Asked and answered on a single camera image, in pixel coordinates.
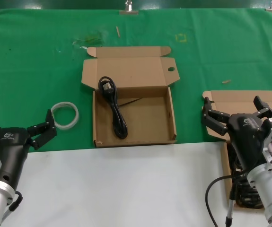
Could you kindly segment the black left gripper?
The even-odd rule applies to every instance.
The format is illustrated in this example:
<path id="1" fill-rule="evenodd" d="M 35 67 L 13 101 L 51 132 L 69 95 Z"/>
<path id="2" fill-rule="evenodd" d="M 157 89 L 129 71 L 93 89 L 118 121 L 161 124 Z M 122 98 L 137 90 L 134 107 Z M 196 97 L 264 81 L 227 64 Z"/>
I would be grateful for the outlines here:
<path id="1" fill-rule="evenodd" d="M 51 109 L 45 122 L 30 126 L 0 128 L 0 181 L 16 189 L 30 146 L 39 149 L 57 136 Z"/>

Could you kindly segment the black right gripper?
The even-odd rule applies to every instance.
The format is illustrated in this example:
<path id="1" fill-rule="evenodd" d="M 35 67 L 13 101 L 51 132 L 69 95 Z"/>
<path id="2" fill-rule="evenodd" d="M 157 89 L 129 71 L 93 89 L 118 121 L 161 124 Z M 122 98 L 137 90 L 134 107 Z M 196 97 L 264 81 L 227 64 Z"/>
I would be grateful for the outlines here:
<path id="1" fill-rule="evenodd" d="M 252 170 L 264 164 L 262 157 L 264 141 L 270 133 L 269 118 L 272 109 L 255 96 L 254 105 L 257 111 L 250 113 L 235 113 L 229 117 L 228 113 L 213 110 L 208 97 L 204 98 L 202 108 L 202 124 L 217 134 L 224 136 L 227 132 L 230 142 L 244 170 Z"/>

